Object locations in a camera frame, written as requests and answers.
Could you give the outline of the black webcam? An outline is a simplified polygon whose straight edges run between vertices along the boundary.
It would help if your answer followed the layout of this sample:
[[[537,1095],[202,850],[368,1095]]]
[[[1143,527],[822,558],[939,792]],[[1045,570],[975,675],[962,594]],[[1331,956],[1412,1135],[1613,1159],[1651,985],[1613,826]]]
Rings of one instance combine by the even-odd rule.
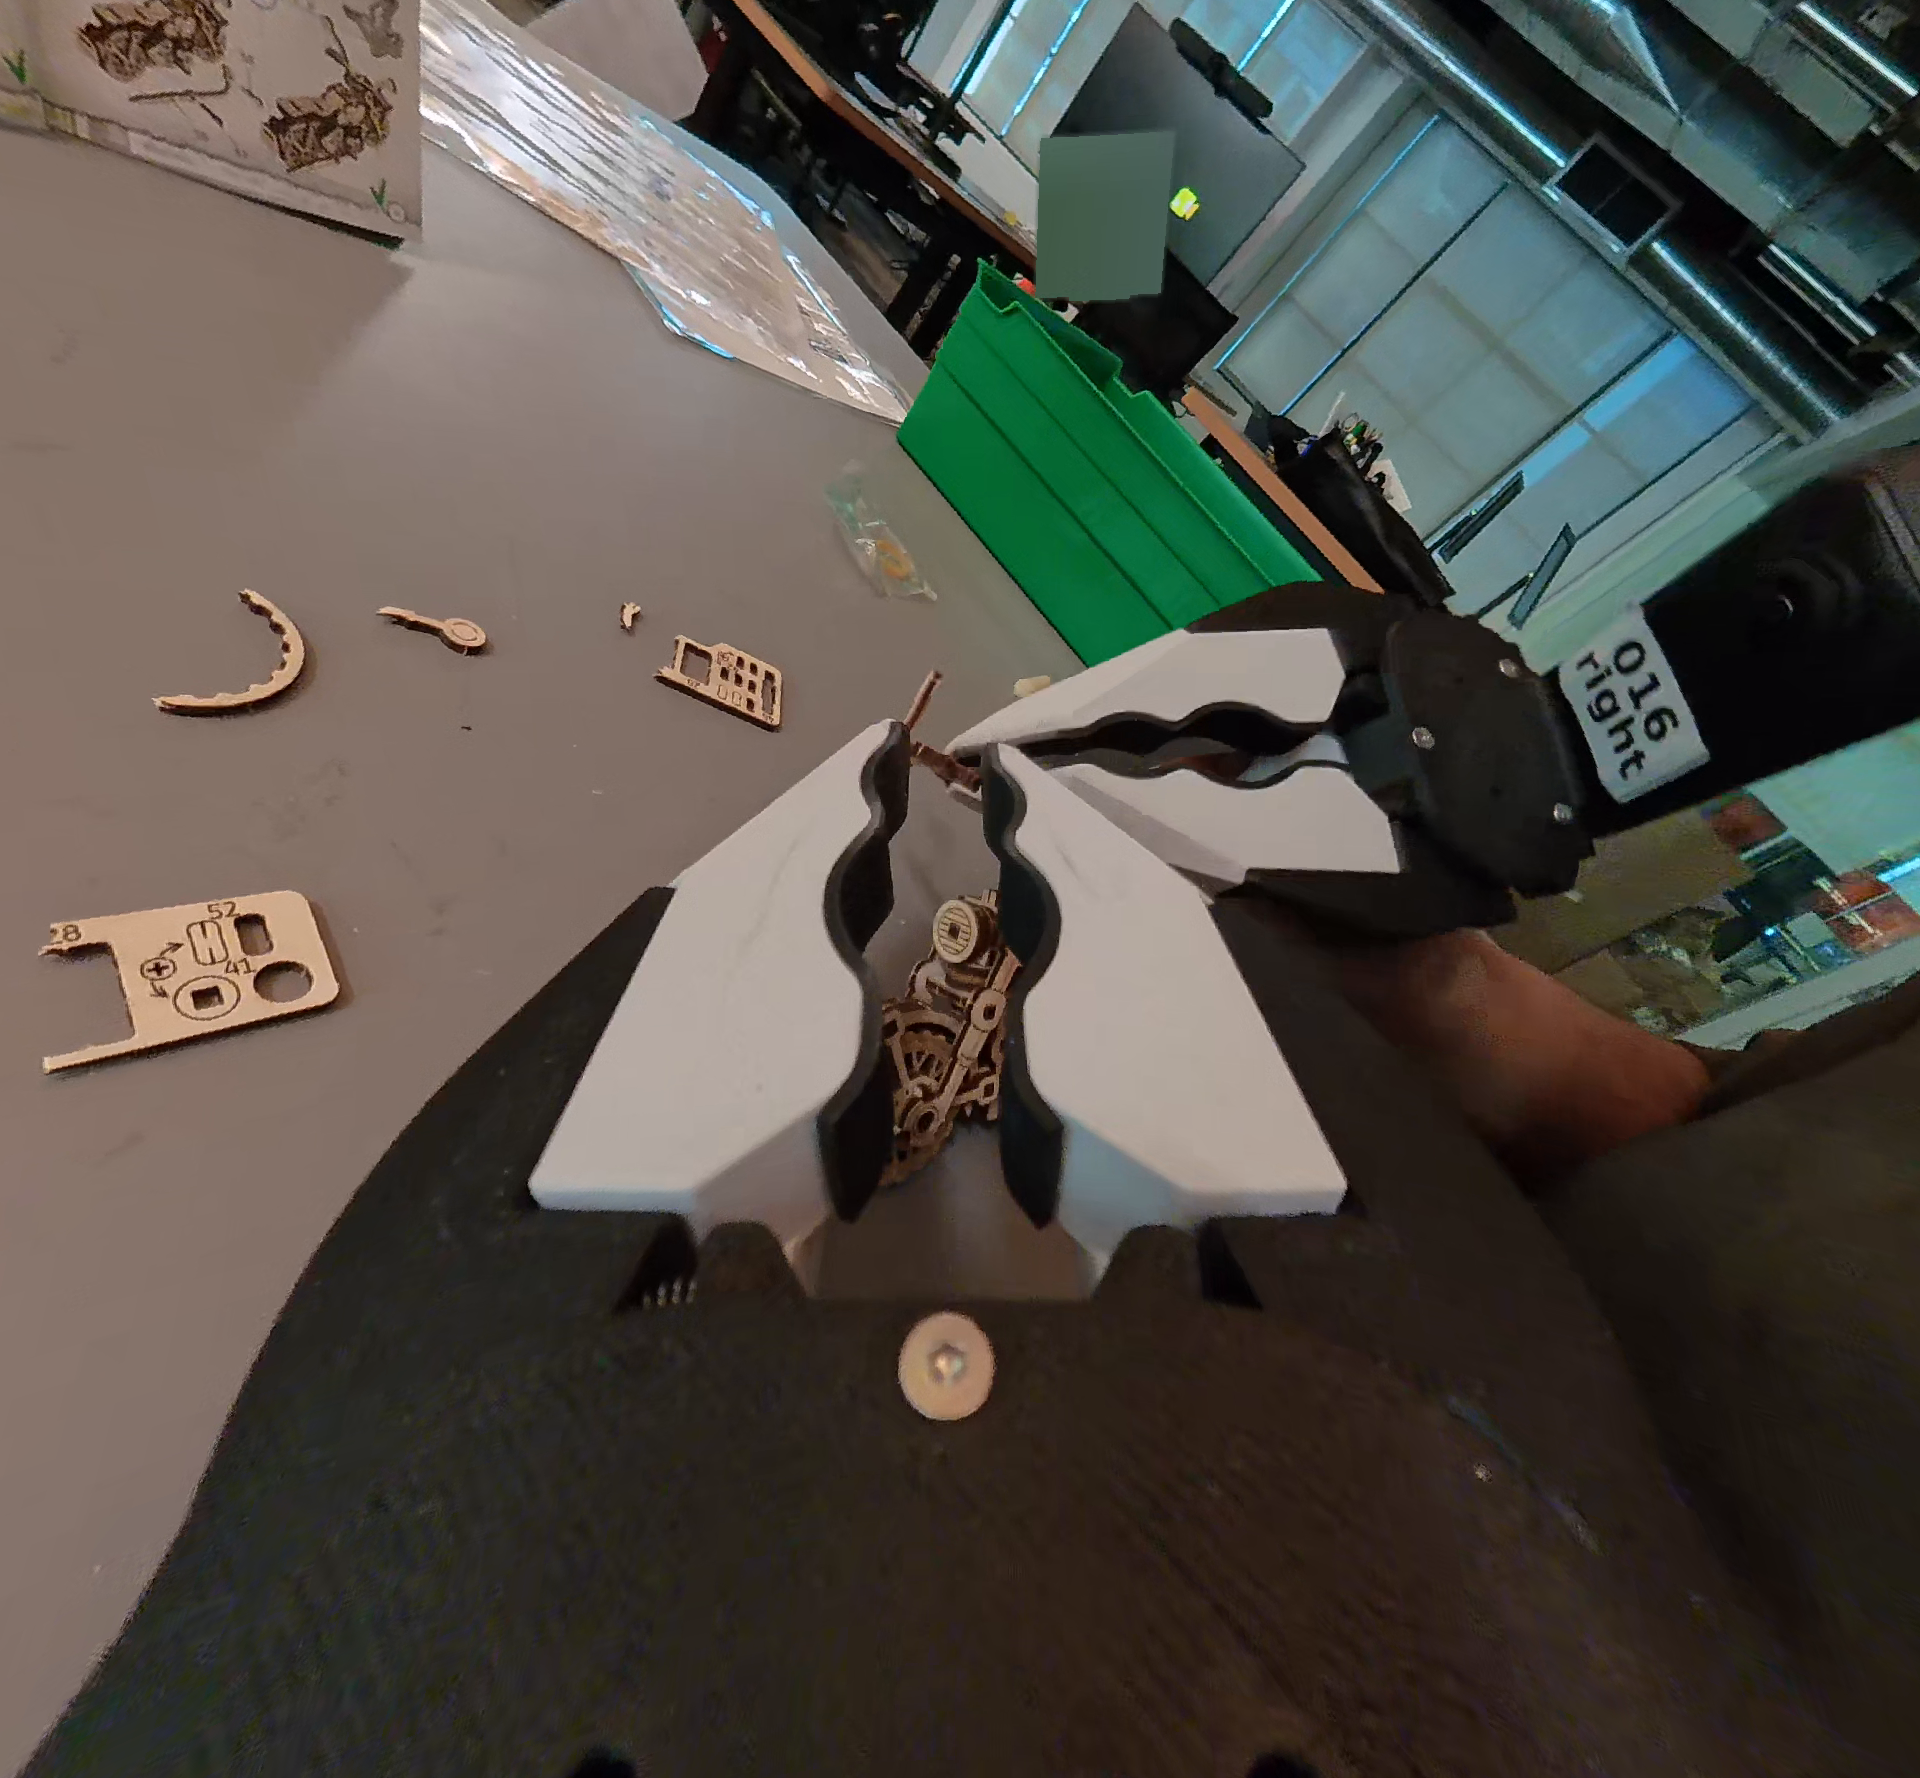
[[[1225,50],[1215,47],[1185,19],[1176,19],[1169,26],[1169,36],[1180,60],[1211,85],[1215,96],[1227,100],[1255,125],[1264,125],[1273,113],[1273,100],[1237,68],[1237,61]]]

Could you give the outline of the person's right hand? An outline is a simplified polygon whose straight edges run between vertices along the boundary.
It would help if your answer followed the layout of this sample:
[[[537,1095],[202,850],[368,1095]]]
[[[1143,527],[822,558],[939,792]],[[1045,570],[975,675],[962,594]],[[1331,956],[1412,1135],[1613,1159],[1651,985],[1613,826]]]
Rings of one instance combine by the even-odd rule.
[[[1386,941],[1267,911],[1315,949],[1338,993],[1453,1097],[1526,1190],[1691,1121],[1713,1094],[1699,1050],[1609,1015],[1488,931]]]

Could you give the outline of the green plastic bin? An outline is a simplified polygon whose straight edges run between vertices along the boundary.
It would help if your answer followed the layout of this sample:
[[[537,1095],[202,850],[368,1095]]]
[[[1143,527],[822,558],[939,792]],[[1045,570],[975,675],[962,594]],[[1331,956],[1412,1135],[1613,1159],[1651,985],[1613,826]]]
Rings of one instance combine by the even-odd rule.
[[[1327,579],[1119,361],[989,263],[975,268],[903,450],[1087,664]]]

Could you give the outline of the person's dark clothing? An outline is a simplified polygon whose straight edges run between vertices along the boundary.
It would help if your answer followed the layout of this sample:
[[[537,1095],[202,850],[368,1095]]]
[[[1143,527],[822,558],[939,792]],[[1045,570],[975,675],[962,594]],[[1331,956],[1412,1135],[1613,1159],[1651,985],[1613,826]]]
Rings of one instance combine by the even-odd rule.
[[[1916,980],[1542,1193],[1704,1519],[1863,1773],[1916,1773]]]

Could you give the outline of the wooden-top table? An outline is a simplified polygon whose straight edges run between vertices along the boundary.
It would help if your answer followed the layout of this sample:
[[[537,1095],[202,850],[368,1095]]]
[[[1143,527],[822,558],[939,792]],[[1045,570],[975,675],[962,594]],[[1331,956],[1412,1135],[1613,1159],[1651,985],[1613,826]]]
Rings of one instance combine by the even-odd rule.
[[[1312,544],[1313,552],[1332,574],[1362,592],[1382,594],[1375,576],[1357,561],[1353,551],[1315,517],[1309,503],[1287,486],[1273,460],[1237,427],[1234,418],[1224,406],[1196,385],[1187,385],[1180,393],[1178,407],[1189,422],[1199,426],[1199,437],[1206,445],[1214,449],[1225,464],[1237,467],[1242,481],[1258,492],[1261,500],[1285,518],[1289,529],[1306,544]]]

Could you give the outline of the black monitor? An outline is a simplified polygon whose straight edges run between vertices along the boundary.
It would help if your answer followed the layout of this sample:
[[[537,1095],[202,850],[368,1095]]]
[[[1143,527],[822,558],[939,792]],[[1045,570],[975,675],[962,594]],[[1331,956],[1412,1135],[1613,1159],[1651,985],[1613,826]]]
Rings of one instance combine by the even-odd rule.
[[[1059,136],[1170,132],[1169,254],[1203,284],[1297,182],[1304,158],[1189,68],[1169,25],[1134,4],[1055,125]]]

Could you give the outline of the wooden grid panel piece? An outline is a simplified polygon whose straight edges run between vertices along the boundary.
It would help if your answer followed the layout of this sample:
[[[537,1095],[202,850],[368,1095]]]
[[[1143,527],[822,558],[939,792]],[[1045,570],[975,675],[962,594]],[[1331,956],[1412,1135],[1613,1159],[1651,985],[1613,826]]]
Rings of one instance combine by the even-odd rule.
[[[659,679],[759,729],[779,732],[784,725],[781,666],[738,645],[677,635],[673,659],[660,666]]]

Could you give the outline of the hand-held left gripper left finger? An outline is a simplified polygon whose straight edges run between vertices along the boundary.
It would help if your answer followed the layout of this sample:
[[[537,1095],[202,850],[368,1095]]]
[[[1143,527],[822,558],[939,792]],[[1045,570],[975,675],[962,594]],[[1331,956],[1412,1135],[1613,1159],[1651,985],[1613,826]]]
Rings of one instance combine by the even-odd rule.
[[[666,888],[558,1119],[545,1213],[670,1214],[697,1242],[764,1226],[817,1297],[822,1231],[872,1203],[894,1147],[884,987],[911,737],[878,720]]]

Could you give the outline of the clear plastic packaging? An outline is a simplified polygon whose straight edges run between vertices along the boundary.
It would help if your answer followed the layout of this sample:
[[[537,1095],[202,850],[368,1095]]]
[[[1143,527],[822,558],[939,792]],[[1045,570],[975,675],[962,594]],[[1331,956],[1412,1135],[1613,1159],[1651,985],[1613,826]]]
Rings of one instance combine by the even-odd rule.
[[[421,0],[421,129],[612,254],[686,341],[901,426],[911,397],[860,343],[778,216],[653,110],[487,0]]]

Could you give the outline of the wooden handlebar piece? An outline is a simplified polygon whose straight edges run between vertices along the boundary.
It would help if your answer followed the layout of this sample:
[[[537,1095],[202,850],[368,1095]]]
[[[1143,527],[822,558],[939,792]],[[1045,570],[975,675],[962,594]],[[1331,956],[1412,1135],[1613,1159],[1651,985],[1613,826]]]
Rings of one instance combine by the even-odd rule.
[[[943,671],[931,668],[925,674],[922,687],[914,693],[901,725],[909,739],[909,759],[912,765],[925,768],[939,782],[943,782],[956,796],[969,801],[972,805],[979,803],[981,796],[981,771],[977,763],[963,758],[956,758],[941,748],[934,748],[920,735],[920,720],[939,687],[943,683]]]

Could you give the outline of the illustrated instruction booklet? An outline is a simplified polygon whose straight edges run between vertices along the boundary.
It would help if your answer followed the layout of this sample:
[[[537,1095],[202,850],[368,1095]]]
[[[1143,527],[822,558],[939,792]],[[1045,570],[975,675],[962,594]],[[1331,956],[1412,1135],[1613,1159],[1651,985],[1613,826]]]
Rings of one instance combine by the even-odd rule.
[[[421,0],[2,0],[5,125],[421,233]]]

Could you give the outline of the square wooden piece with holes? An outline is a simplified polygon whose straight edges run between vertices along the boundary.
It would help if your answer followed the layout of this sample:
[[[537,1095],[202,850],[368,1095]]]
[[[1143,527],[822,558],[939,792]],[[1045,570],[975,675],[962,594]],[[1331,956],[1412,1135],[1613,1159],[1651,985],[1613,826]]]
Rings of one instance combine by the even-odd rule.
[[[44,956],[107,953],[130,1032],[42,1059],[57,1075],[323,1012],[343,998],[317,906],[291,891],[57,921]]]

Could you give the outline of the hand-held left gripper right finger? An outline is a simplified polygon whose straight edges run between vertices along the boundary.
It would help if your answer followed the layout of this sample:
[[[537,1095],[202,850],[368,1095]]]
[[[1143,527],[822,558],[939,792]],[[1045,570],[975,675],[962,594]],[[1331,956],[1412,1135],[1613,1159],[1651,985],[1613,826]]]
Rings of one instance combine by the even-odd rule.
[[[1337,1214],[1348,1177],[1203,891],[1004,746],[981,798],[1021,960],[1000,1088],[1021,1211],[1097,1274],[1140,1228]]]

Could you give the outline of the small plastic parts bag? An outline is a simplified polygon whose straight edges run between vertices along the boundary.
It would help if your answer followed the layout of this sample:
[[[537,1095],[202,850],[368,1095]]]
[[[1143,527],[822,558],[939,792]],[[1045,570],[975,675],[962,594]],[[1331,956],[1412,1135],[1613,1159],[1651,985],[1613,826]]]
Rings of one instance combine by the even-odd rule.
[[[844,462],[827,486],[824,501],[849,556],[879,595],[897,602],[939,602],[939,592],[925,577],[916,556],[878,510],[865,460]]]

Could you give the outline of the curved toothed wooden piece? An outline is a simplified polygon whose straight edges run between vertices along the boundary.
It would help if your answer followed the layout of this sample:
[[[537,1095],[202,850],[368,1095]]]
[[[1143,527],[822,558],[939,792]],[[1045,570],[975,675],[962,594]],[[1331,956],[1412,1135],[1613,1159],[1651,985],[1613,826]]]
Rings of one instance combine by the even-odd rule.
[[[252,713],[287,694],[301,682],[307,664],[307,642],[297,622],[259,589],[242,588],[238,597],[275,633],[279,657],[273,670],[264,679],[238,690],[158,694],[152,699],[156,711],[173,716],[200,719]]]

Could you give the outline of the long wooden workbench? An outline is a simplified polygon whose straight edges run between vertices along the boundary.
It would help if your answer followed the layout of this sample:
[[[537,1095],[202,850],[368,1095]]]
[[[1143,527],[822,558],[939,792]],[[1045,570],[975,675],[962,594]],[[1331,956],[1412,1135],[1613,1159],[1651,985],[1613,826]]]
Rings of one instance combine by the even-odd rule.
[[[934,358],[984,264],[1009,277],[1033,270],[1035,239],[1009,209],[949,171],[894,113],[819,64],[763,0],[703,4],[721,41],[688,129],[714,148],[740,148],[746,95],[759,80],[796,117],[809,151],[920,227],[925,245],[886,307],[890,325],[920,358]]]

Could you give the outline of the wooden motorcycle model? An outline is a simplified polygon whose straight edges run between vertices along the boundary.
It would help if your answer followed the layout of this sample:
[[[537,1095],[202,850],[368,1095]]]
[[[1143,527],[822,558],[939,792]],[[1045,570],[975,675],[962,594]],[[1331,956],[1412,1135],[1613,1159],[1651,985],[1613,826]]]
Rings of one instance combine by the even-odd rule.
[[[1000,1114],[1006,1006],[1021,962],[1000,930],[998,893],[943,901],[931,950],[884,1006],[894,1141],[881,1187],[931,1165],[962,1125]]]

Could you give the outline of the grey desk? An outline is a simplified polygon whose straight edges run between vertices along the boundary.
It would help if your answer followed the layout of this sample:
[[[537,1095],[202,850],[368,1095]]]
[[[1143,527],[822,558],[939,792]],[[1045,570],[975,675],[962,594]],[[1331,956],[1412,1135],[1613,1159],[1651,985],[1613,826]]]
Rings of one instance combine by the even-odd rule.
[[[5,132],[5,1770],[166,1553],[326,1226],[564,955],[796,778],[653,683],[623,592],[919,677],[812,494],[878,422],[669,335],[627,275],[444,151],[385,251]],[[252,713],[158,694],[301,682]],[[483,624],[474,657],[378,615]],[[130,1032],[57,921],[307,896],[323,1012],[47,1075]]]

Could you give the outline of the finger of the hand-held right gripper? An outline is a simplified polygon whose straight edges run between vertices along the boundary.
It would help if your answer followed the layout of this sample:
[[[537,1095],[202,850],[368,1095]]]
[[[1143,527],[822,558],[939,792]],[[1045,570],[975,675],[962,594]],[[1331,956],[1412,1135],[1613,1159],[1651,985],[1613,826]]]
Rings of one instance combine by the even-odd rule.
[[[1000,748],[1049,771],[1143,777],[1196,762],[1269,778],[1304,762],[1353,773],[1335,714],[1348,664],[1327,628],[1187,631],[1015,701],[947,744],[984,771]]]
[[[1391,820],[1338,763],[1292,763],[1261,782],[1196,762],[1143,777],[1094,762],[1048,773],[1166,867],[1214,891],[1264,875],[1407,870]]]

